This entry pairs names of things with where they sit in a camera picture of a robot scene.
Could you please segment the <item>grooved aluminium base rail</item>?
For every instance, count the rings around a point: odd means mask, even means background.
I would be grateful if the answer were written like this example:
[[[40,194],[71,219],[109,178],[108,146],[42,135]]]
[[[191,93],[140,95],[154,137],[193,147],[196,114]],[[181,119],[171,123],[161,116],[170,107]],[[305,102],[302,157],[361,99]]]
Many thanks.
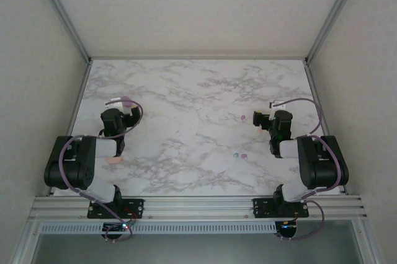
[[[142,221],[252,221],[252,196],[143,196]],[[357,195],[319,195],[326,220],[367,219]],[[77,196],[38,197],[28,221],[87,221],[89,201]]]

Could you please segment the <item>aluminium frame post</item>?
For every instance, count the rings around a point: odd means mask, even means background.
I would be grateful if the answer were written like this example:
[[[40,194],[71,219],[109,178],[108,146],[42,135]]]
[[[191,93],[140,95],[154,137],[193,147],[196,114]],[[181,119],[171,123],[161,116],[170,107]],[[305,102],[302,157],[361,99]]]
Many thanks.
[[[61,0],[48,0],[48,1],[51,4],[55,13],[57,14],[62,26],[66,30],[66,33],[69,35],[69,38],[71,39],[73,45],[77,49],[81,58],[86,64],[90,65],[92,59],[89,53],[87,52],[86,47],[84,46],[80,36],[78,35],[77,30],[75,29],[71,19],[69,18],[69,15],[63,3],[61,2]]]
[[[307,56],[305,57],[305,63],[307,66],[314,61],[316,55],[319,53],[346,2],[347,0],[335,0],[332,4]]]

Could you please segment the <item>aluminium lower frame bar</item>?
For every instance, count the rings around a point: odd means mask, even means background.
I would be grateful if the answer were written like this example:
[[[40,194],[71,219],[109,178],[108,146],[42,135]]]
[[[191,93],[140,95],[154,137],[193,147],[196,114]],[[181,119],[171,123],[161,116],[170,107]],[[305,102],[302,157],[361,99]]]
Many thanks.
[[[17,244],[11,264],[31,264],[42,231],[40,221],[28,221]]]
[[[363,264],[387,264],[378,247],[369,222],[363,219],[356,219],[352,221],[352,226]]]

